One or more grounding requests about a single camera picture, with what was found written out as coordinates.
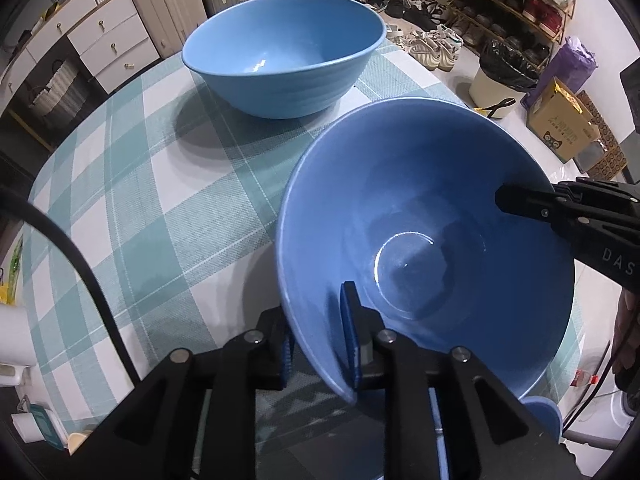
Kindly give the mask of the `person's right hand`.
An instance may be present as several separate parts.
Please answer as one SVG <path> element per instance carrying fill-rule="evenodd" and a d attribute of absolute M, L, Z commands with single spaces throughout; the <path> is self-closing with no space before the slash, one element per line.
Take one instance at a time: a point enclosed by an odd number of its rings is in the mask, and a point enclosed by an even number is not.
<path fill-rule="evenodd" d="M 613 365 L 616 387 L 627 391 L 634 380 L 639 348 L 639 296 L 622 289 L 614 323 Z"/>

